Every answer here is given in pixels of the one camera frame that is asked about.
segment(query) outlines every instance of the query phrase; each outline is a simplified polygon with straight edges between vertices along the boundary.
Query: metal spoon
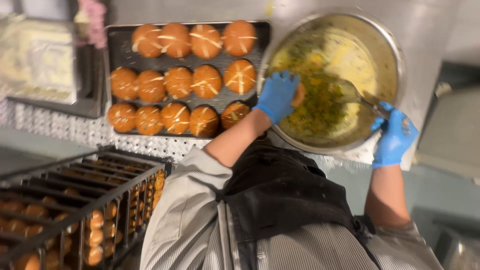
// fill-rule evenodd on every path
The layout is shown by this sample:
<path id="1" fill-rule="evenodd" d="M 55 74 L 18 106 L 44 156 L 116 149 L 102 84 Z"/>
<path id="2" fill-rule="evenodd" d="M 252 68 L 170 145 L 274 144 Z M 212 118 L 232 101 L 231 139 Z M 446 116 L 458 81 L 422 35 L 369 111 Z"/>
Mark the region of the metal spoon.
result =
<path id="1" fill-rule="evenodd" d="M 376 115 L 384 119 L 390 119 L 390 112 L 385 110 L 382 106 L 378 106 L 366 101 L 358 92 L 353 83 L 344 79 L 335 80 L 332 85 L 340 86 L 342 89 L 342 96 L 335 100 L 336 103 L 359 103 L 371 109 Z"/>

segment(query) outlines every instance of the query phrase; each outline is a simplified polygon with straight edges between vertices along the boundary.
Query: hand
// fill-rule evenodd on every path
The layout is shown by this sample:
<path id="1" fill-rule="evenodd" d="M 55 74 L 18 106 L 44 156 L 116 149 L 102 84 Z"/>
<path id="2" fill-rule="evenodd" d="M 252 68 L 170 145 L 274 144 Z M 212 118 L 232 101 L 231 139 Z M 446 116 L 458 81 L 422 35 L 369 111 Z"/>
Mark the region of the hand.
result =
<path id="1" fill-rule="evenodd" d="M 290 80 L 290 72 L 283 70 L 282 74 L 273 73 L 271 78 L 267 78 L 263 91 L 258 99 L 254 109 L 262 110 L 273 124 L 278 123 L 284 117 L 293 112 L 290 102 L 297 89 L 300 78 L 295 75 Z"/>
<path id="2" fill-rule="evenodd" d="M 371 126 L 372 131 L 381 128 L 383 132 L 373 155 L 372 168 L 400 164 L 403 154 L 419 133 L 404 113 L 389 103 L 380 101 L 380 105 L 391 112 L 391 115 L 388 121 L 377 117 Z"/>

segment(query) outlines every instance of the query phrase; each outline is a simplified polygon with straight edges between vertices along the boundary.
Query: garlic butter mixture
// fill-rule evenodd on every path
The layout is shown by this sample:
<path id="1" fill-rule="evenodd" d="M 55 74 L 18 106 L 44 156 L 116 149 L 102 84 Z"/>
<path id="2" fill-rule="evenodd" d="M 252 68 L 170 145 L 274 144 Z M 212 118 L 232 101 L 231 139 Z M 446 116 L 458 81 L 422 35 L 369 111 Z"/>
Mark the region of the garlic butter mixture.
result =
<path id="1" fill-rule="evenodd" d="M 375 69 L 369 52 L 358 42 L 353 35 L 329 27 L 305 32 L 275 55 L 269 73 L 287 69 L 298 74 L 305 86 L 305 100 L 280 122 L 282 130 L 314 143 L 355 128 L 360 104 L 337 104 L 335 100 L 342 94 L 331 82 L 346 79 L 362 96 L 375 95 Z"/>

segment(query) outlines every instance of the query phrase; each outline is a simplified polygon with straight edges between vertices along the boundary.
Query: pink object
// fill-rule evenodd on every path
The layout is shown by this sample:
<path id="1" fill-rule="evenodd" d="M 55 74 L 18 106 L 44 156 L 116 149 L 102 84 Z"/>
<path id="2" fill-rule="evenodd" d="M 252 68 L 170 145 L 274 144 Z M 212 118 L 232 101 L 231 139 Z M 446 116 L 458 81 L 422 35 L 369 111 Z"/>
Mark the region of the pink object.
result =
<path id="1" fill-rule="evenodd" d="M 107 8 L 97 0 L 78 0 L 80 11 L 84 12 L 90 21 L 87 27 L 88 44 L 101 49 L 107 45 L 104 19 Z"/>

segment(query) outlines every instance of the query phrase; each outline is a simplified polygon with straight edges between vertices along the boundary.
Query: sleeve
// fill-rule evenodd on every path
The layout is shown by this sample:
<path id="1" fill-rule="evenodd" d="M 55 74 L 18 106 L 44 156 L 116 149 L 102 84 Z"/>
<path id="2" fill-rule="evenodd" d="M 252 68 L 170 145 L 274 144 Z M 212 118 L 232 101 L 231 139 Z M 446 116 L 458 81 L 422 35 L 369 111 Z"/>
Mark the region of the sleeve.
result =
<path id="1" fill-rule="evenodd" d="M 427 245 L 415 223 L 404 227 L 375 227 L 376 236 L 381 241 L 373 241 L 375 257 L 387 269 L 442 270 L 438 259 Z"/>
<path id="2" fill-rule="evenodd" d="M 231 176 L 230 168 L 192 148 L 165 180 L 145 234 L 141 270 L 201 267 L 215 226 L 216 192 Z"/>

